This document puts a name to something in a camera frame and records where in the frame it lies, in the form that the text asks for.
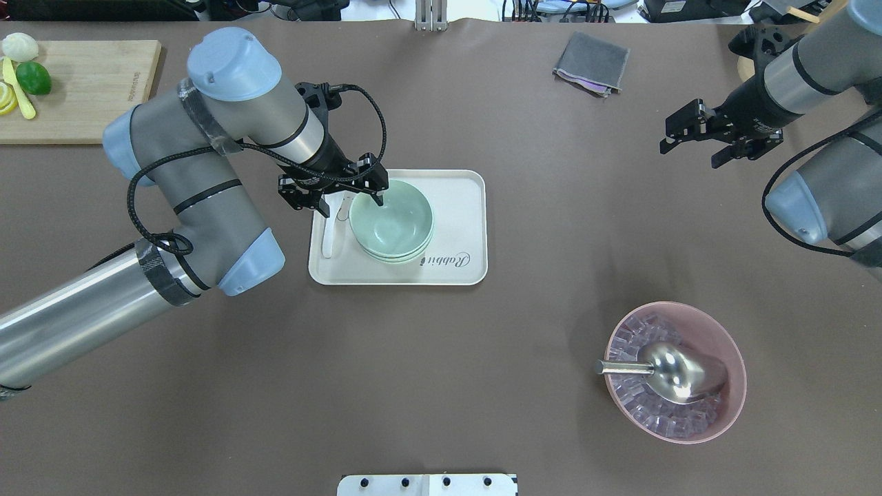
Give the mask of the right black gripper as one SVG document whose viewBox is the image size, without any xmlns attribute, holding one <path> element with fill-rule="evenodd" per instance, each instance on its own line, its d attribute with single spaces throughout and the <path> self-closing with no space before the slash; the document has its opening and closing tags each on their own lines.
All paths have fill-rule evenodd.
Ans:
<svg viewBox="0 0 882 496">
<path fill-rule="evenodd" d="M 785 125 L 786 111 L 772 100 L 763 79 L 749 79 L 714 110 L 694 99 L 667 116 L 659 153 L 714 138 L 726 144 L 711 157 L 712 169 L 719 169 L 733 160 L 759 159 L 781 144 Z"/>
</svg>

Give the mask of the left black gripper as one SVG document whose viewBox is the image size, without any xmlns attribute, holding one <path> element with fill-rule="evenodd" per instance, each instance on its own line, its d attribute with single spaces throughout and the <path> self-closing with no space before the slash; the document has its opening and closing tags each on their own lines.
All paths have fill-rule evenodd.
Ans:
<svg viewBox="0 0 882 496">
<path fill-rule="evenodd" d="M 297 131 L 278 142 L 278 195 L 293 210 L 318 211 L 330 217 L 325 194 L 347 191 L 366 194 L 384 207 L 389 176 L 375 154 L 350 161 L 328 131 Z"/>
</svg>

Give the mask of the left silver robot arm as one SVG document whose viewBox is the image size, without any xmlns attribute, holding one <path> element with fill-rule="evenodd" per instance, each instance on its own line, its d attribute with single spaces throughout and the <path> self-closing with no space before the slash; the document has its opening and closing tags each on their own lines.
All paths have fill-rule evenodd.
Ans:
<svg viewBox="0 0 882 496">
<path fill-rule="evenodd" d="M 230 157 L 251 149 L 283 171 L 293 209 L 331 215 L 325 196 L 389 188 L 382 154 L 347 159 L 330 111 L 355 84 L 293 83 L 255 34 L 227 26 L 190 50 L 176 89 L 136 105 L 103 133 L 128 179 L 141 233 L 81 276 L 2 317 L 2 399 L 211 288 L 237 296 L 280 272 L 283 251 Z"/>
</svg>

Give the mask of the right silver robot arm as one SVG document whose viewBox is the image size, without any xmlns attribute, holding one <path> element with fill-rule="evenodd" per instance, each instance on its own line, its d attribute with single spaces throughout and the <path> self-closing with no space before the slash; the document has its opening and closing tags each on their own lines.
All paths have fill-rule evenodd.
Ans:
<svg viewBox="0 0 882 496">
<path fill-rule="evenodd" d="M 728 48 L 753 75 L 724 102 L 684 104 L 665 120 L 662 154 L 687 142 L 717 141 L 712 167 L 758 160 L 785 128 L 838 95 L 857 91 L 866 109 L 853 122 L 807 145 L 766 182 L 760 207 L 791 244 L 846 258 L 876 279 L 881 267 L 879 1 L 850 1 L 802 37 L 750 26 Z"/>
</svg>

